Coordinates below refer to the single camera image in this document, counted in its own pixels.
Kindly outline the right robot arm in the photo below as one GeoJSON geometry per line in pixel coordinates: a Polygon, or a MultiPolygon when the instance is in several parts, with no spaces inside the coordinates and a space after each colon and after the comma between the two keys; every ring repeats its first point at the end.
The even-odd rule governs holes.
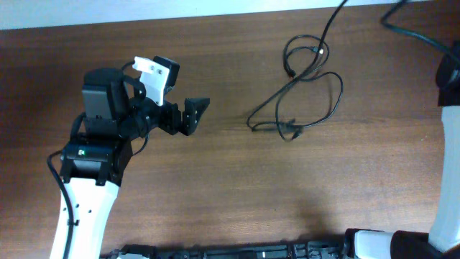
{"type": "Polygon", "coordinates": [[[444,133],[441,192],[428,233],[348,229],[344,258],[459,259],[459,41],[447,49],[436,72],[444,133]]]}

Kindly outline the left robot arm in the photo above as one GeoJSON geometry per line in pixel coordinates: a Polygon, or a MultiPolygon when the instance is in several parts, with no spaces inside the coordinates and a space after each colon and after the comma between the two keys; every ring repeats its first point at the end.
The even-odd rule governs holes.
{"type": "Polygon", "coordinates": [[[177,104],[158,106],[146,92],[139,79],[118,68],[85,74],[85,110],[75,118],[69,142],[47,158],[61,192],[51,258],[98,258],[124,170],[136,154],[132,141],[147,139],[154,128],[191,135],[210,104],[208,98],[187,98],[180,111],[177,104]]]}

